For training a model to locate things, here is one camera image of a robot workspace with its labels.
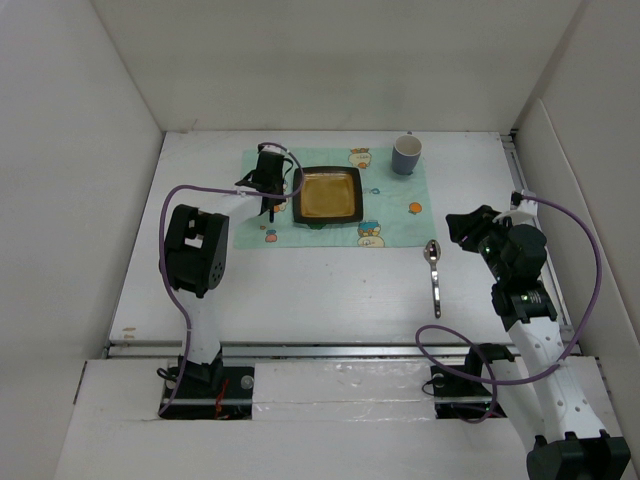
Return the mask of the silver spoon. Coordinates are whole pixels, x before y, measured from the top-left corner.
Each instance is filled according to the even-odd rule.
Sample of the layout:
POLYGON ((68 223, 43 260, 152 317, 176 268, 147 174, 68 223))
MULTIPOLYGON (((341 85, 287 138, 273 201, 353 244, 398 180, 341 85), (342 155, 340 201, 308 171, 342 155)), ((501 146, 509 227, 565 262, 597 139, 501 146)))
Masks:
POLYGON ((438 261, 441 258, 441 247, 436 239, 431 239, 427 242, 423 251, 423 256, 430 266, 434 315, 436 318, 440 318, 442 310, 441 310, 438 261))

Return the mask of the black square amber plate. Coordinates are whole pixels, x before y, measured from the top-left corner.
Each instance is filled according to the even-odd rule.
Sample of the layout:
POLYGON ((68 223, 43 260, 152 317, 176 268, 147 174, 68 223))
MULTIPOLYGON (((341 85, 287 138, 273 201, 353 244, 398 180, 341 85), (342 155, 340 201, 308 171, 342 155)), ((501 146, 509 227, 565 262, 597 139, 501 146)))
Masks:
POLYGON ((360 171, 354 167, 298 168, 293 176, 293 221, 302 225, 360 222, 364 200, 360 171))

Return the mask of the purple cup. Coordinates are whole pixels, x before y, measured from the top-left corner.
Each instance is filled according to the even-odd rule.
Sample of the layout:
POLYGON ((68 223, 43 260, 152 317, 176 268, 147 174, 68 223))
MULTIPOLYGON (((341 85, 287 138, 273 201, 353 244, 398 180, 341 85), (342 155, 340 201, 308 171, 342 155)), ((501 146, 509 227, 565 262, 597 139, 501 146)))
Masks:
POLYGON ((391 169, 398 175, 411 175, 422 154, 422 143, 408 132, 398 137, 393 145, 391 169))

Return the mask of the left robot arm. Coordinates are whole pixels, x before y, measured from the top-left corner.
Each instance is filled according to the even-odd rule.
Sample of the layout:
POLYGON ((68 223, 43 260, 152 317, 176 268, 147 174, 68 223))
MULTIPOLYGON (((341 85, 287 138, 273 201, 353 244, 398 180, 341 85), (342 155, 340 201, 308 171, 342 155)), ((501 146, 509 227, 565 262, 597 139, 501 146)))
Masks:
POLYGON ((257 147, 255 167, 232 188, 183 184, 165 197, 159 222, 159 269, 186 326, 177 371, 165 374, 177 388, 191 387, 208 397, 222 387, 222 349, 211 303, 225 272, 229 234, 251 218, 274 217, 275 207, 292 197, 285 192, 285 175, 298 164, 284 146, 264 142, 257 147))

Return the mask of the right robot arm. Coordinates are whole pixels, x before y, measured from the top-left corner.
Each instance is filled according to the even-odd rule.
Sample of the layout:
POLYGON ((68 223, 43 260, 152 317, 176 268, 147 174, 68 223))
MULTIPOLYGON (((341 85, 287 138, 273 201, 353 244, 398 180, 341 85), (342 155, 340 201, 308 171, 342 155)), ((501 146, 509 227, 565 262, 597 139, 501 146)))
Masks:
POLYGON ((452 242, 482 256, 495 279, 492 304, 517 347, 528 377, 512 359, 479 359, 462 381, 483 394, 497 384, 498 403, 527 451, 531 479, 620 479, 630 462, 626 440, 610 434, 563 355, 557 313, 540 275, 546 237, 513 213, 483 205, 446 217, 452 242))

